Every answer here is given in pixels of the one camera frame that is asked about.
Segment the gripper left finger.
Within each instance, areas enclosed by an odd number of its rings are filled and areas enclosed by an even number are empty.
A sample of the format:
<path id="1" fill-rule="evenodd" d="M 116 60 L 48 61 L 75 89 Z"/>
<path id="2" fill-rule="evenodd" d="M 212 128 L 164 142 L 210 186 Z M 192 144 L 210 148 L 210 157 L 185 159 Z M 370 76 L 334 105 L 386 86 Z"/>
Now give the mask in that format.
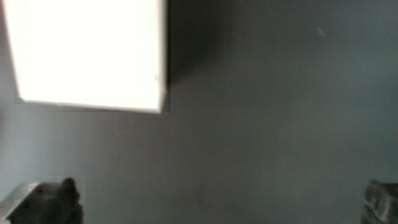
<path id="1" fill-rule="evenodd" d="M 84 224 L 73 178 L 22 184 L 0 201 L 0 224 Z"/>

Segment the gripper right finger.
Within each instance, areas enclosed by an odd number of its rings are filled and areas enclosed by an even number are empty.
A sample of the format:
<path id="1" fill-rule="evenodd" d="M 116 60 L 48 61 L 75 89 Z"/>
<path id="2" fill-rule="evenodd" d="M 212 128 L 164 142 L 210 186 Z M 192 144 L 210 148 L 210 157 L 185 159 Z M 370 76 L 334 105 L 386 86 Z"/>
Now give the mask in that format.
<path id="1" fill-rule="evenodd" d="M 370 182 L 361 224 L 398 224 L 398 183 Z"/>

